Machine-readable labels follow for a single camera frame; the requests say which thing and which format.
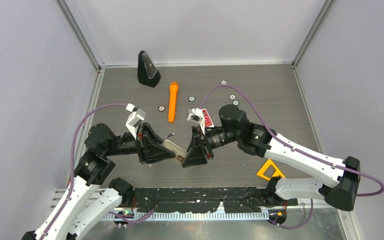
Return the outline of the red white remote control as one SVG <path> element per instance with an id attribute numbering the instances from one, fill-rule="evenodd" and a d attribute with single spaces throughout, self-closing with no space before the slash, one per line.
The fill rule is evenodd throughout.
<path id="1" fill-rule="evenodd" d="M 209 112 L 207 111 L 206 108 L 203 108 L 202 109 L 202 113 L 203 113 L 203 116 L 204 116 L 204 126 L 206 128 L 213 128 L 215 125 L 209 115 Z"/>

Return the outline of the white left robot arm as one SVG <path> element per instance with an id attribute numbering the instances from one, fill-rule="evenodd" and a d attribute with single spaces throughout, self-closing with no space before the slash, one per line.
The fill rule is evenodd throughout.
<path id="1" fill-rule="evenodd" d="M 85 140 L 86 152 L 73 171 L 73 179 L 63 198 L 48 219 L 36 230 L 28 231 L 24 240 L 82 240 L 102 217 L 117 206 L 128 207 L 134 188 L 126 180 L 113 179 L 94 203 L 83 209 L 115 168 L 109 156 L 136 154 L 142 164 L 174 159 L 174 151 L 164 147 L 146 122 L 138 130 L 115 135 L 104 123 L 91 127 Z"/>

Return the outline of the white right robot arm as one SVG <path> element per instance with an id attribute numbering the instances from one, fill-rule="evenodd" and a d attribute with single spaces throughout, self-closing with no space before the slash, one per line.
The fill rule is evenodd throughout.
<path id="1" fill-rule="evenodd" d="M 308 148 L 299 150 L 281 134 L 250 122 L 247 114 L 233 104 L 221 107 L 218 115 L 221 126 L 192 127 L 187 154 L 181 162 L 183 168 L 205 165 L 214 157 L 214 149 L 236 142 L 245 154 L 276 160 L 310 175 L 309 178 L 271 177 L 262 191 L 268 206 L 293 199 L 316 199 L 342 211 L 354 210 L 360 184 L 357 158 L 348 156 L 342 160 Z"/>

